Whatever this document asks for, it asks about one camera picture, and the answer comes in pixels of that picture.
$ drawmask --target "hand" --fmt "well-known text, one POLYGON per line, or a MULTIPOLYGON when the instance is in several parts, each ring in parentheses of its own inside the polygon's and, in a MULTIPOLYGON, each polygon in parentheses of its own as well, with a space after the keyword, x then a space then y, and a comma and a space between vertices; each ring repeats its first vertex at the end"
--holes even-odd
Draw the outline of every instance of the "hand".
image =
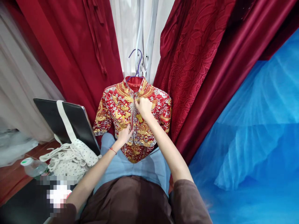
POLYGON ((134 130, 131 130, 131 125, 129 124, 125 129, 122 129, 118 133, 118 139, 116 141, 118 147, 113 148, 115 150, 119 150, 121 147, 123 147, 124 144, 127 143, 127 141, 132 136, 134 130))
POLYGON ((149 115, 152 115, 152 105, 153 103, 146 98, 139 98, 139 102, 135 100, 136 108, 141 114, 141 116, 146 119, 149 115))

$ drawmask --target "brown shirt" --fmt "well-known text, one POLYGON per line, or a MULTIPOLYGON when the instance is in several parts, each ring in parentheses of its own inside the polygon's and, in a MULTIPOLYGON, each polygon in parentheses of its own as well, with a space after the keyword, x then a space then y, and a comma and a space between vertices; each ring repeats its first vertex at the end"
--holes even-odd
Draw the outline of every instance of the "brown shirt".
MULTIPOLYGON (((103 184, 89 199, 76 223, 212 223, 191 181, 175 182, 171 204, 159 185, 142 177, 124 176, 103 184)), ((73 224, 75 217, 75 206, 67 204, 53 223, 73 224)))

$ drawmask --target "blue tulle fabric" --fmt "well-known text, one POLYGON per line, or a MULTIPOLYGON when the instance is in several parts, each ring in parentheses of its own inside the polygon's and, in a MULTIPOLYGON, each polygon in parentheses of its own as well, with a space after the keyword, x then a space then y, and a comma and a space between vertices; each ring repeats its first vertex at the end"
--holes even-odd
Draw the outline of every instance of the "blue tulle fabric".
POLYGON ((255 64, 189 168, 214 223, 299 223, 299 30, 255 64))

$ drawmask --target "red patterned curtain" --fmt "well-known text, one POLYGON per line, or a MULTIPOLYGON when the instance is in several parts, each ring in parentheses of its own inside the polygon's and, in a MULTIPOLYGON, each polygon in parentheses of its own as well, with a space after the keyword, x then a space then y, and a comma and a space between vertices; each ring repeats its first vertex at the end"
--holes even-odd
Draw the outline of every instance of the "red patterned curtain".
MULTIPOLYGON (((289 19, 290 12, 292 25, 288 26, 290 28, 290 30, 287 29, 289 31, 288 35, 292 34, 291 30, 294 30, 294 26, 295 30, 298 28, 298 16, 292 15, 292 12, 298 15, 296 1, 255 0, 249 6, 249 11, 245 16, 238 21, 234 21, 227 28, 200 90, 195 99, 190 101, 193 102, 192 107, 188 110, 187 115, 184 114, 184 117, 186 117, 184 124, 179 127, 178 135, 175 135, 175 144, 187 163, 191 161, 210 128, 265 49, 268 49, 265 54, 271 56, 278 49, 277 46, 282 45, 283 40, 287 39, 280 38, 285 37, 285 35, 280 35, 279 29, 284 21, 289 19)), ((194 66, 194 72, 200 74, 202 70, 199 68, 201 67, 194 66)), ((181 74, 185 73, 184 69, 177 70, 177 73, 172 74, 176 78, 172 78, 168 83, 182 77, 181 74)), ((182 86, 193 89, 184 79, 179 79, 179 88, 182 86)), ((172 90, 172 94, 176 95, 178 93, 179 91, 172 90)), ((172 123, 171 128, 176 129, 177 127, 172 123)))
POLYGON ((49 77, 91 122, 104 89, 123 74, 109 0, 6 0, 49 77))
POLYGON ((154 86, 173 100, 170 135, 175 142, 207 75, 235 0, 175 0, 161 34, 154 86))

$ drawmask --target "white polka dot bag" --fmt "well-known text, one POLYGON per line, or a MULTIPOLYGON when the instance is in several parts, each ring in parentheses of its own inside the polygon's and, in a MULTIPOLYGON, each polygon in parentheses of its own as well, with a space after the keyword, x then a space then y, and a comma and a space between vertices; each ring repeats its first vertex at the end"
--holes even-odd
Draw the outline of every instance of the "white polka dot bag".
POLYGON ((72 143, 62 144, 58 137, 54 135, 61 146, 57 149, 50 148, 49 150, 52 149, 52 151, 40 156, 40 160, 45 162, 51 159, 48 165, 50 172, 53 172, 55 176, 73 176, 78 183, 85 172, 95 165, 101 156, 97 157, 85 143, 77 139, 63 109, 62 102, 62 100, 57 101, 57 108, 72 143))

